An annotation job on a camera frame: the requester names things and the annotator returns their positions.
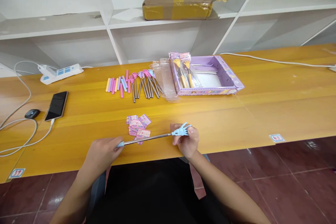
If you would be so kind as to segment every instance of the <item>wooden table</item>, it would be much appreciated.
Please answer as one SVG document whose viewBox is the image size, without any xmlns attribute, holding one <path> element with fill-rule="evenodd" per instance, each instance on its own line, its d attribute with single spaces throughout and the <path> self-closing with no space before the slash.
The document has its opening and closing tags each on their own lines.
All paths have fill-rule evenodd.
<svg viewBox="0 0 336 224">
<path fill-rule="evenodd" d="M 281 48 L 245 54 L 308 64 L 335 64 L 336 45 Z M 245 85 L 237 95 L 181 97 L 178 103 L 146 99 L 141 94 L 106 93 L 109 77 L 148 68 L 149 63 L 85 69 L 84 73 L 46 86 L 39 76 L 27 76 L 32 101 L 10 120 L 22 118 L 30 108 L 48 109 L 53 93 L 69 91 L 64 117 L 57 119 L 50 135 L 42 142 L 1 158 L 0 182 L 13 168 L 25 168 L 23 176 L 78 170 L 91 142 L 97 138 L 128 135 L 126 116 L 147 114 L 151 135 L 169 132 L 170 123 L 187 121 L 200 130 L 199 151 L 212 153 L 273 145 L 270 134 L 281 134 L 286 141 L 336 135 L 336 73 L 326 68 L 276 64 L 246 57 L 223 55 L 226 63 Z M 26 99 L 27 91 L 16 77 L 0 79 L 1 114 L 5 115 Z M 39 129 L 32 141 L 48 131 L 50 123 L 39 116 Z M 21 123 L 0 133 L 0 148 L 25 142 L 33 126 Z M 181 156 L 171 138 L 127 146 L 114 163 L 124 164 Z"/>
</svg>

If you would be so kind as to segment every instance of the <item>phone screen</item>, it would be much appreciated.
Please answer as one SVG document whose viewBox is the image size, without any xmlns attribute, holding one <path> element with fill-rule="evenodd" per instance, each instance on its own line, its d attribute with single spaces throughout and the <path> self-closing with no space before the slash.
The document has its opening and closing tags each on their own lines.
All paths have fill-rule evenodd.
<svg viewBox="0 0 336 224">
<path fill-rule="evenodd" d="M 68 92 L 62 92 L 53 95 L 45 121 L 60 117 L 62 115 L 67 93 Z"/>
</svg>

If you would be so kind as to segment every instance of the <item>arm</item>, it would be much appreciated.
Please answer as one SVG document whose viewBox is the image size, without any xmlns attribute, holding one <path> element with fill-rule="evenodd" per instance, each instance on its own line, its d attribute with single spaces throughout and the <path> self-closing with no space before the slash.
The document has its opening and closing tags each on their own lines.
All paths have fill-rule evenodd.
<svg viewBox="0 0 336 224">
<path fill-rule="evenodd" d="M 172 124 L 171 131 L 181 124 Z M 230 217 L 240 223 L 269 224 L 269 220 L 258 205 L 229 177 L 211 164 L 197 151 L 198 130 L 188 128 L 189 136 L 174 136 L 173 145 L 178 145 L 182 154 L 195 167 L 216 198 L 228 210 Z"/>
<path fill-rule="evenodd" d="M 116 148 L 122 137 L 103 138 L 93 141 L 83 166 L 62 200 L 50 224 L 80 224 L 88 208 L 91 187 L 95 180 L 119 156 L 122 148 Z"/>
</svg>

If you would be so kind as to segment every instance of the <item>black mouse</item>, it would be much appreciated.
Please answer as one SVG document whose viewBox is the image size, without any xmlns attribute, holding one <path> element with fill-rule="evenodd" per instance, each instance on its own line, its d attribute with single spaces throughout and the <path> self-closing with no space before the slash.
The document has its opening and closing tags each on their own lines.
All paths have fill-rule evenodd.
<svg viewBox="0 0 336 224">
<path fill-rule="evenodd" d="M 25 115 L 24 117 L 27 118 L 27 119 L 34 119 L 35 117 L 37 117 L 39 115 L 40 111 L 37 110 L 37 109 L 32 109 L 32 110 L 29 110 Z"/>
</svg>

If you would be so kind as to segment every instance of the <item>cardboard box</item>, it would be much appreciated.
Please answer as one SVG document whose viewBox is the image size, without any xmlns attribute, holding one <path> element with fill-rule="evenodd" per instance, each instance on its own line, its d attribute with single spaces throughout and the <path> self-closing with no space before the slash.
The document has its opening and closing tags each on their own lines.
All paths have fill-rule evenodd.
<svg viewBox="0 0 336 224">
<path fill-rule="evenodd" d="M 142 13 L 146 20 L 205 20 L 218 18 L 212 9 L 214 1 L 227 0 L 144 0 Z"/>
<path fill-rule="evenodd" d="M 174 78 L 174 85 L 176 93 L 180 96 L 186 95 L 229 95 L 235 94 L 237 91 L 244 88 L 244 85 L 229 68 L 229 66 L 224 62 L 220 56 L 198 56 L 191 57 L 192 64 L 207 65 L 212 64 L 217 68 L 217 74 L 211 75 L 214 79 L 213 83 L 218 83 L 217 86 L 212 87 L 199 87 L 199 88 L 182 88 L 180 82 L 178 81 L 177 70 L 175 64 L 171 62 L 171 71 Z"/>
</svg>

